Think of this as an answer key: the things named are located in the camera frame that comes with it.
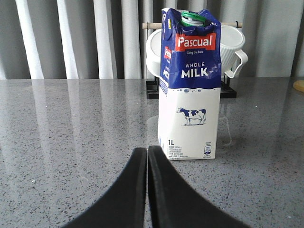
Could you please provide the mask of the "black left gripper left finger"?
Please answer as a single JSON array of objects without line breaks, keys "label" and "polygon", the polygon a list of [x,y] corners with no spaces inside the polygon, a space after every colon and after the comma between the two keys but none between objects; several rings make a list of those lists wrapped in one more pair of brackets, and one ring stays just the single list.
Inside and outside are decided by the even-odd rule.
[{"label": "black left gripper left finger", "polygon": [[146,201],[147,149],[135,148],[106,193],[66,228],[142,228]]}]

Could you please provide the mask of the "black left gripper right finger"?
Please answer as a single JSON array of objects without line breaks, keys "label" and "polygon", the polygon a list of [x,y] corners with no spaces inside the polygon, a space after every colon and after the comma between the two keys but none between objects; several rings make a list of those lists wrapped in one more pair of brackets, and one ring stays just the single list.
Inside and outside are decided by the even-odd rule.
[{"label": "black left gripper right finger", "polygon": [[154,228],[246,228],[200,196],[174,169],[160,146],[148,149],[148,193]]}]

